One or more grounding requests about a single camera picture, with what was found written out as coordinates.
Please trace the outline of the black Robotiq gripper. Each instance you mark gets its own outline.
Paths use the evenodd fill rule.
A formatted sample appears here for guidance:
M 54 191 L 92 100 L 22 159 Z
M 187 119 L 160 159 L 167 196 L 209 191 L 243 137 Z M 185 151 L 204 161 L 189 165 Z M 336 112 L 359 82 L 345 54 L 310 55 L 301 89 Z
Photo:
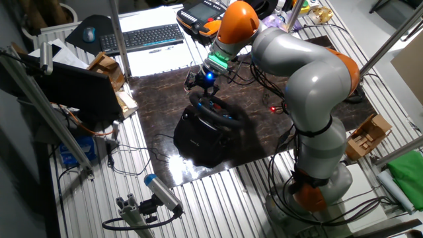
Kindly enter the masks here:
M 184 82 L 184 90 L 186 93 L 189 93 L 196 86 L 203 89 L 212 88 L 210 96 L 213 97 L 220 90 L 220 86 L 215 84 L 215 80 L 216 76 L 211 71 L 207 73 L 200 71 L 197 73 L 190 70 Z

